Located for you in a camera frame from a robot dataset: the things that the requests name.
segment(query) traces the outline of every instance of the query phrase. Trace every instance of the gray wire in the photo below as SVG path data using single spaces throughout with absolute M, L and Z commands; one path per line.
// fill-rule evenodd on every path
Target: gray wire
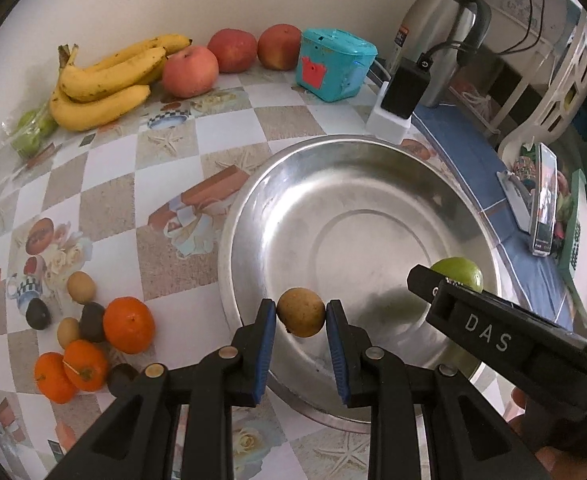
M 387 78 L 387 81 L 391 81 L 391 74 L 389 74 L 389 72 L 387 72 L 387 69 L 385 69 L 385 67 L 382 66 L 382 64 L 377 59 L 374 59 L 373 62 L 382 71 L 382 74 Z

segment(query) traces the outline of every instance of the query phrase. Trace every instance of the starfish print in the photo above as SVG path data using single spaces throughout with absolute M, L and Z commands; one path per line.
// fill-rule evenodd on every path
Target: starfish print
M 356 444 L 353 441 L 353 435 L 351 433 L 346 433 L 342 447 L 339 449 L 314 449 L 314 451 L 321 456 L 337 458 L 337 462 L 334 464 L 333 468 L 325 478 L 332 478 L 348 463 L 352 463 L 361 467 L 362 469 L 366 469 L 366 461 L 357 456 L 356 453 L 362 453 L 368 444 L 369 440 L 363 440 L 360 444 Z
M 221 168 L 221 170 L 226 170 L 227 168 L 229 168 L 231 166 L 237 166 L 242 171 L 246 171 L 247 173 L 252 173 L 254 170 L 256 170 L 257 167 L 260 166 L 260 164 L 248 164 L 248 162 L 249 162 L 248 158 L 250 158 L 249 152 L 247 150 L 243 150 L 242 155 L 240 155 L 239 161 L 237 158 L 234 158 L 234 161 L 232 161 L 230 163 L 221 162 L 220 160 L 216 160 L 216 166 Z
M 158 135 L 147 133 L 147 137 L 149 137 L 151 142 L 158 144 L 161 148 L 165 148 L 170 153 L 170 155 L 173 156 L 178 154 L 178 150 L 176 149 L 174 143 L 185 138 L 184 135 L 177 134 L 173 128 L 169 128 L 168 132 L 163 132 Z

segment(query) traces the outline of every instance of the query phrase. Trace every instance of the banana bunch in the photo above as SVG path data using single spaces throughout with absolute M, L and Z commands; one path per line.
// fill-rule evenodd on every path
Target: banana bunch
M 167 54 L 189 46 L 180 34 L 165 34 L 134 43 L 88 67 L 75 66 L 78 45 L 58 47 L 60 73 L 49 111 L 73 132 L 107 124 L 142 104 L 149 84 L 162 76 Z

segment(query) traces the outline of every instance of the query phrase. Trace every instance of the black cable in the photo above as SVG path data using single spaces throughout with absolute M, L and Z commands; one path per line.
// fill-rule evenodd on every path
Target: black cable
M 503 54 L 509 54 L 510 53 L 509 52 L 510 50 L 513 50 L 517 46 L 520 46 L 525 41 L 527 41 L 527 38 L 529 37 L 529 33 L 531 32 L 531 23 L 532 22 L 533 22 L 533 0 L 529 0 L 529 23 L 527 25 L 527 32 L 525 32 L 524 38 L 522 38 L 520 41 L 518 41 L 518 43 L 516 43 L 515 45 L 512 45 L 512 46 L 504 49 L 502 52 L 498 52 L 497 54 L 499 56 L 502 56 Z
M 529 0 L 529 2 L 530 2 L 530 4 L 529 4 L 529 27 L 527 28 L 527 33 L 526 33 L 525 38 L 523 38 L 522 41 L 516 43 L 514 46 L 511 46 L 511 47 L 507 48 L 506 50 L 503 50 L 502 52 L 498 52 L 497 54 L 499 56 L 507 56 L 509 54 L 518 54 L 520 52 L 526 52 L 527 50 L 531 50 L 532 48 L 536 47 L 538 45 L 538 43 L 540 43 L 540 40 L 542 37 L 542 30 L 544 27 L 545 0 L 542 0 L 542 8 L 541 8 L 541 14 L 540 14 L 540 27 L 538 30 L 538 37 L 533 42 L 533 44 L 531 44 L 530 46 L 525 46 L 523 48 L 519 48 L 519 49 L 514 50 L 515 47 L 517 47 L 520 44 L 523 44 L 525 42 L 525 39 L 529 36 L 529 32 L 531 31 L 531 20 L 533 19 L 533 1 Z
M 443 48 L 452 48 L 454 50 L 462 50 L 463 52 L 470 52 L 473 50 L 472 47 L 465 44 L 463 41 L 443 41 L 442 43 L 435 44 L 433 47 L 427 50 L 426 53 L 420 56 L 420 59 L 431 59 L 433 54 L 439 50 L 442 50 Z
M 538 43 L 540 43 L 540 39 L 542 37 L 542 27 L 544 26 L 544 5 L 545 5 L 545 0 L 542 0 L 542 8 L 541 8 L 541 13 L 540 13 L 540 30 L 538 31 L 538 37 L 536 38 L 535 42 L 530 46 L 526 46 L 526 47 L 520 48 L 518 50 L 511 50 L 511 51 L 507 52 L 507 54 L 518 54 L 519 52 L 525 52 L 526 50 L 530 50 L 530 49 L 534 48 L 535 46 L 537 46 Z

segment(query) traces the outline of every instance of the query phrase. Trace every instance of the white power strip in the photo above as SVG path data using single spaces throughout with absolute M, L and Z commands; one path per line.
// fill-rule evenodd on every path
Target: white power strip
M 365 125 L 365 130 L 378 137 L 386 140 L 392 144 L 400 144 L 404 136 L 409 131 L 411 126 L 411 117 L 409 119 L 402 119 L 397 115 L 383 110 L 381 108 L 382 98 L 387 92 L 389 82 L 382 83 L 381 89 L 378 92 L 378 99 L 376 99 L 375 106 L 371 110 L 371 115 Z

